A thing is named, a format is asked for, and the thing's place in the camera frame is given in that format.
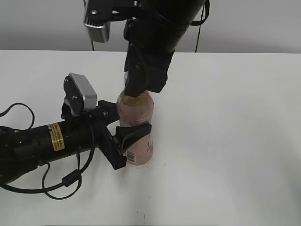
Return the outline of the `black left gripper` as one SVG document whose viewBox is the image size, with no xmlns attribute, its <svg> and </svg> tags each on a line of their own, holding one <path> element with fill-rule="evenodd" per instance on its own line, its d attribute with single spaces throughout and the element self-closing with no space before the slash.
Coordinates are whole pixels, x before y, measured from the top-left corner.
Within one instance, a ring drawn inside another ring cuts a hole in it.
<svg viewBox="0 0 301 226">
<path fill-rule="evenodd" d="M 99 148 L 114 170 L 126 166 L 123 154 L 138 140 L 150 134 L 152 125 L 144 123 L 130 127 L 116 127 L 113 136 L 107 126 L 119 120 L 117 104 L 105 100 L 98 101 L 94 110 L 72 116 L 69 107 L 63 103 L 61 129 L 65 149 L 70 154 Z"/>
</svg>

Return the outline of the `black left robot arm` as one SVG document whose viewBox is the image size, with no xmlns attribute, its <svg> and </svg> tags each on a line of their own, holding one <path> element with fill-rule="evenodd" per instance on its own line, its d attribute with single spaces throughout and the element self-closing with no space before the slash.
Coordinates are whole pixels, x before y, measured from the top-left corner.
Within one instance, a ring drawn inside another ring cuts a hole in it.
<svg viewBox="0 0 301 226">
<path fill-rule="evenodd" d="M 119 120 L 115 103 L 101 100 L 90 111 L 78 116 L 62 106 L 63 121 L 26 130 L 0 129 L 0 181 L 10 183 L 46 162 L 99 148 L 115 170 L 126 166 L 124 153 L 151 132 L 143 122 L 132 127 L 116 127 L 111 135 L 107 126 Z"/>
</svg>

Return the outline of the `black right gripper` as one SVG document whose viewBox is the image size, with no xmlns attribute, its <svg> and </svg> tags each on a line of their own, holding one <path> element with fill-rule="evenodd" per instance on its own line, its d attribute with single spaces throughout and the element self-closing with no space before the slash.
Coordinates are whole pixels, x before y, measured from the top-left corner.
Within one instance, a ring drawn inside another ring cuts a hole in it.
<svg viewBox="0 0 301 226">
<path fill-rule="evenodd" d="M 129 19 L 124 28 L 128 41 L 124 93 L 138 97 L 145 91 L 160 93 L 167 81 L 173 52 L 162 45 L 162 28 L 142 19 Z"/>
</svg>

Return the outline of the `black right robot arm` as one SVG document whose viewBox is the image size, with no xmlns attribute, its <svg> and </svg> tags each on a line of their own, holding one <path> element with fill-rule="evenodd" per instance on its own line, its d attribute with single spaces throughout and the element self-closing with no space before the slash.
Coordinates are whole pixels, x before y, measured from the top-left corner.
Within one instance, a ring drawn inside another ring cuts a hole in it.
<svg viewBox="0 0 301 226">
<path fill-rule="evenodd" d="M 111 23 L 126 21 L 124 93 L 137 97 L 161 92 L 178 42 L 189 26 L 208 19 L 209 9 L 208 0 L 88 0 L 83 24 L 91 41 L 105 43 Z"/>
</svg>

